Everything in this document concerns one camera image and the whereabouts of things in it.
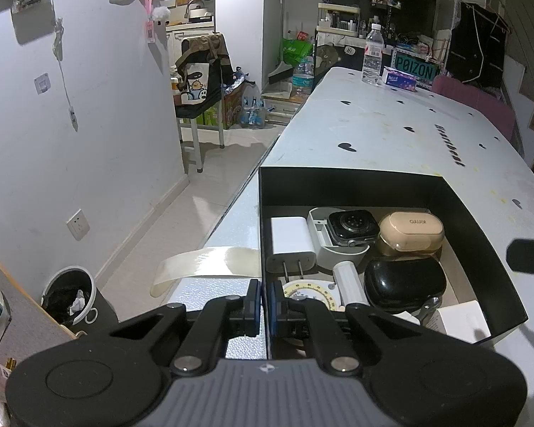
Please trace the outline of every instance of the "pink chair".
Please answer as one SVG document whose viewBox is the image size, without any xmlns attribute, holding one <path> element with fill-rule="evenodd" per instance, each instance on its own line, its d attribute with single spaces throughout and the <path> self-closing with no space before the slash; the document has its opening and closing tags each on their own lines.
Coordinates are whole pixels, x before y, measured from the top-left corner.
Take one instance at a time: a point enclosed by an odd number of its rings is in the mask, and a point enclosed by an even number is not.
<svg viewBox="0 0 534 427">
<path fill-rule="evenodd" d="M 433 79 L 434 93 L 470 106 L 482 113 L 508 140 L 513 136 L 516 115 L 514 110 L 494 96 L 471 85 L 462 84 L 456 78 L 438 75 Z"/>
</svg>

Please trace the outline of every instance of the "tile floor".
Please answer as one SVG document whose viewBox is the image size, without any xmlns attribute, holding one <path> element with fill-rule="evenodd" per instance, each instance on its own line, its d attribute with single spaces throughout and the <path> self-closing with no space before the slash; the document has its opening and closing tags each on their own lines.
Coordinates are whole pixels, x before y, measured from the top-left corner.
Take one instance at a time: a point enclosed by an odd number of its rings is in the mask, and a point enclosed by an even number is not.
<svg viewBox="0 0 534 427">
<path fill-rule="evenodd" d="M 257 162 L 284 127 L 262 130 L 236 128 L 225 131 L 225 149 L 218 132 L 198 130 L 204 171 L 199 174 L 191 150 L 183 151 L 187 188 L 164 211 L 101 289 L 120 321 L 152 310 L 169 295 L 153 298 L 149 288 L 158 264 L 173 255 L 199 249 L 227 210 Z M 192 133 L 182 129 L 186 146 Z"/>
</svg>

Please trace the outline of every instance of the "broom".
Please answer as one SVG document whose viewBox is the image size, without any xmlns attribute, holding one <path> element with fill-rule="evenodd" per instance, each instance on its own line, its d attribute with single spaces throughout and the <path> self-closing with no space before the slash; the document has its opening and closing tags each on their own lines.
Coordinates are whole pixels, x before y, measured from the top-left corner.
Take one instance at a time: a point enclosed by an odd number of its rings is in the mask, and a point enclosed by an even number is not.
<svg viewBox="0 0 534 427">
<path fill-rule="evenodd" d="M 283 61 L 283 16 L 285 15 L 285 12 L 283 11 L 283 0 L 281 0 L 281 62 L 277 66 L 277 68 L 272 71 L 269 74 L 269 84 L 276 84 L 277 82 L 280 82 L 281 80 L 284 80 L 285 78 L 289 78 L 291 75 L 293 75 L 293 66 L 291 64 L 287 64 L 285 61 Z"/>
</svg>

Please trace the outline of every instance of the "power socket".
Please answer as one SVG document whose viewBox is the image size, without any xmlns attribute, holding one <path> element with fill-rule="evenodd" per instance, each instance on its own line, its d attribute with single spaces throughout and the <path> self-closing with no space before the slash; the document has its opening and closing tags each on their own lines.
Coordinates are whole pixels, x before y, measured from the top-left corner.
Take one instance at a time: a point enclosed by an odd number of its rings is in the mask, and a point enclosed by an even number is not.
<svg viewBox="0 0 534 427">
<path fill-rule="evenodd" d="M 89 232 L 89 223 L 83 214 L 83 210 L 79 209 L 78 212 L 67 220 L 67 227 L 71 231 L 71 234 L 78 241 L 83 239 L 83 236 Z"/>
</svg>

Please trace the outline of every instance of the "trash can handle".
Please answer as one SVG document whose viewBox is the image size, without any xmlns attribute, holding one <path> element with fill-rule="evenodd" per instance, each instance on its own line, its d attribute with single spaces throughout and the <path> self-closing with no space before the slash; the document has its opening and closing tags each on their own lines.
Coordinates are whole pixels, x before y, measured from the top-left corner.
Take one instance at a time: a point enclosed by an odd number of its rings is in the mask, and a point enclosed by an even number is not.
<svg viewBox="0 0 534 427">
<path fill-rule="evenodd" d="M 89 310 L 89 312 L 91 311 L 94 311 L 95 312 L 95 317 L 92 319 L 92 320 L 89 320 L 89 313 L 87 313 L 87 315 L 85 316 L 85 322 L 89 325 L 92 325 L 94 322 L 95 322 L 95 319 L 97 319 L 97 316 L 99 315 L 99 312 L 97 311 L 97 309 L 95 307 L 91 308 Z"/>
</svg>

